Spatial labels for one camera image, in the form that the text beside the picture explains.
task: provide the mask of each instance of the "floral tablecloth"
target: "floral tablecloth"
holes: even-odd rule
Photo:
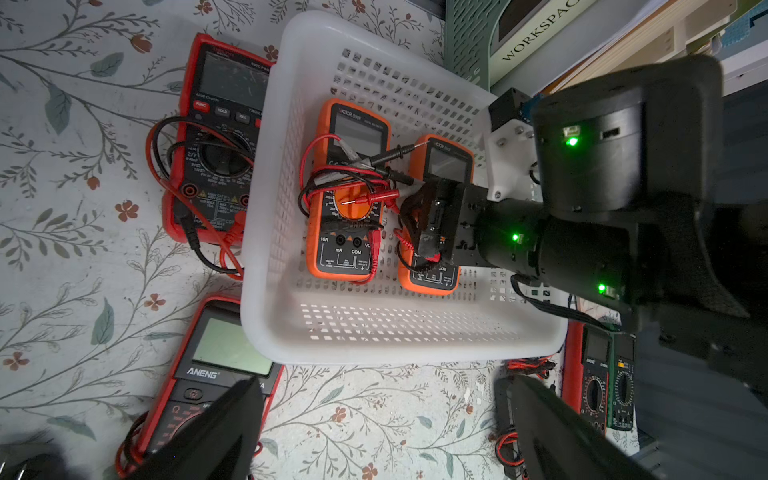
[[[148,129],[196,33],[279,61],[308,8],[442,63],[442,21],[404,0],[0,0],[0,455],[50,443],[115,477],[195,306],[239,288],[164,234]],[[503,478],[500,365],[288,366],[254,476]]]

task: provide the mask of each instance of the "white plastic basket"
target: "white plastic basket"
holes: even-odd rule
[[[462,268],[458,289],[446,297],[404,290],[392,212],[382,219],[379,272],[371,283],[320,280],[306,271],[297,167],[319,110],[332,96],[386,117],[393,145],[433,132],[469,146],[476,154],[475,179],[485,183],[471,128],[494,95],[340,18],[297,15],[270,74],[250,188],[240,315],[256,348],[282,363],[368,364],[524,358],[558,350],[566,321],[522,303],[504,270]],[[564,304],[557,290],[524,293]]]

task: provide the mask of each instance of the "white mounting bracket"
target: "white mounting bracket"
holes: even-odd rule
[[[475,116],[474,126],[475,133],[480,134],[480,147],[485,150],[488,200],[530,200],[528,172],[537,160],[533,127],[513,119],[491,132],[491,115],[487,107]]]

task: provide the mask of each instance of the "red test lead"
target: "red test lead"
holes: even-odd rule
[[[360,197],[357,197],[354,200],[348,200],[346,202],[342,202],[342,205],[349,205],[349,204],[368,204],[373,205],[376,202],[383,202],[385,200],[395,200],[396,198],[400,197],[400,190],[384,190],[383,192],[378,192],[375,194],[365,194]]]

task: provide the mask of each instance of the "red multimeter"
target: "red multimeter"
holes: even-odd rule
[[[605,434],[611,337],[573,320],[568,322],[563,365],[563,400],[599,433]]]
[[[197,34],[184,74],[180,115],[226,132],[252,157],[272,65],[210,35]],[[218,142],[213,135],[182,123],[177,141],[185,140]],[[251,175],[250,165],[233,151],[196,145],[176,150],[170,183],[189,197],[217,230],[227,232],[235,214],[248,206]],[[170,193],[163,197],[163,227],[171,238],[186,243],[184,229],[174,218],[175,201]],[[195,223],[201,241],[218,243],[197,218]]]
[[[432,134],[422,135],[416,143],[425,144],[411,153],[408,175],[416,180],[440,177],[464,184],[472,182],[475,156],[470,150],[447,138]],[[401,253],[402,258],[412,267],[418,268],[427,263],[427,260],[416,257],[413,250],[404,246]],[[400,263],[397,273],[400,285],[406,290],[444,296],[450,295],[458,287],[460,270],[458,266],[446,264],[433,270],[416,273]]]
[[[264,358],[246,338],[240,325],[240,300],[209,296],[197,309],[141,429],[138,452],[155,453],[236,382],[254,376],[265,397],[263,429],[282,374],[283,366]]]
[[[339,135],[361,157],[372,157],[389,150],[389,122],[348,101],[333,98],[320,111],[317,134]],[[344,150],[337,141],[321,141],[315,149],[315,168],[321,165],[347,165]],[[318,278],[363,280],[372,268],[370,227],[356,222],[378,223],[382,205],[341,203],[354,200],[367,191],[352,187],[324,192],[312,199],[306,235],[306,267]]]

